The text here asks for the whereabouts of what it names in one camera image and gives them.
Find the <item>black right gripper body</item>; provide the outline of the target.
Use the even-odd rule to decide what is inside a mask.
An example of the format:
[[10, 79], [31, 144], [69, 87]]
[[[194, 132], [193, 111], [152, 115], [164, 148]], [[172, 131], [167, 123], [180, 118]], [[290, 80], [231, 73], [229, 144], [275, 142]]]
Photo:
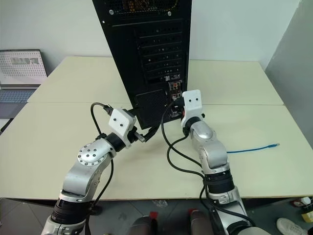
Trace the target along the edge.
[[184, 117], [185, 114], [184, 106], [185, 106], [184, 98], [183, 97], [178, 98], [176, 100], [176, 108], [179, 111], [180, 118]]

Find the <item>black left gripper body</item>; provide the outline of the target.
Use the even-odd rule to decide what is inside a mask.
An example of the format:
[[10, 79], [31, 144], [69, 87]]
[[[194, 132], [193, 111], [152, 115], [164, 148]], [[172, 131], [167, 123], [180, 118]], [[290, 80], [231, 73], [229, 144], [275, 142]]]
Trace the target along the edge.
[[144, 137], [137, 132], [137, 127], [135, 126], [135, 123], [137, 121], [135, 116], [131, 116], [132, 121], [130, 123], [130, 127], [128, 128], [128, 134], [127, 139], [130, 143], [134, 143], [136, 141], [145, 142]]

